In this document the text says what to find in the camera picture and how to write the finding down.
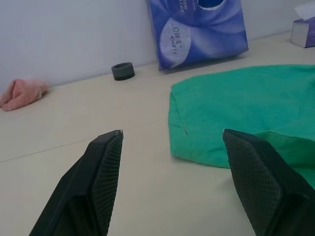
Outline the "green shorts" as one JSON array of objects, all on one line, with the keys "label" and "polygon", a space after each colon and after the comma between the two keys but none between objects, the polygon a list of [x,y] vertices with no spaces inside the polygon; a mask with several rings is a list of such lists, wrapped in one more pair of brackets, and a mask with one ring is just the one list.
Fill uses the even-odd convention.
[{"label": "green shorts", "polygon": [[267,140],[315,189],[315,65],[245,67],[171,87],[170,152],[228,168],[222,140],[233,129]]}]

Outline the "pink fluffy cloth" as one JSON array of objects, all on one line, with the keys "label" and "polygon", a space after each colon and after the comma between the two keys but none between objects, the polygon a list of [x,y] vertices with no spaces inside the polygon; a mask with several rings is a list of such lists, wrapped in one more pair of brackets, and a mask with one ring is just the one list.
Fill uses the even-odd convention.
[{"label": "pink fluffy cloth", "polygon": [[0,108],[13,111],[42,98],[48,85],[42,80],[13,80],[0,96]]}]

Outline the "purple tissue roll pack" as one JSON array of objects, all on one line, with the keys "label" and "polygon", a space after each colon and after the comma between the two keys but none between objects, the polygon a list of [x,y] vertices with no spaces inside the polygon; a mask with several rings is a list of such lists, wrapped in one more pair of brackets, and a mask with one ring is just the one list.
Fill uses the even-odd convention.
[{"label": "purple tissue roll pack", "polygon": [[146,0],[160,70],[246,52],[241,0]]}]

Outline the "purple tissue box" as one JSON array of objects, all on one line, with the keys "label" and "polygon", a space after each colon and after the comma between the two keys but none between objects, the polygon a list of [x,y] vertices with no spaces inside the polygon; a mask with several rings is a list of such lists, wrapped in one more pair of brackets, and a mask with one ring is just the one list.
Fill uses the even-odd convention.
[{"label": "purple tissue box", "polygon": [[290,42],[302,48],[315,47],[315,1],[295,7],[300,19],[293,22]]}]

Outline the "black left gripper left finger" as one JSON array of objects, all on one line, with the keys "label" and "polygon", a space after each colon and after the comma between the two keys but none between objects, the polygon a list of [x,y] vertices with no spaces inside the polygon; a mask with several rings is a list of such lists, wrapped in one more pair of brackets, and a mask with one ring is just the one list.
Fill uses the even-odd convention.
[{"label": "black left gripper left finger", "polygon": [[123,144],[122,130],[92,140],[61,177],[29,236],[107,236]]}]

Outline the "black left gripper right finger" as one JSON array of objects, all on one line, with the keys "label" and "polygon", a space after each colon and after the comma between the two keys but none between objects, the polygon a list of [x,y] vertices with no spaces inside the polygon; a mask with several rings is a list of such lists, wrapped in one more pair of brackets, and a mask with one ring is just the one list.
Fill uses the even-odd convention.
[{"label": "black left gripper right finger", "polygon": [[234,186],[256,236],[315,236],[315,189],[252,134],[222,135]]}]

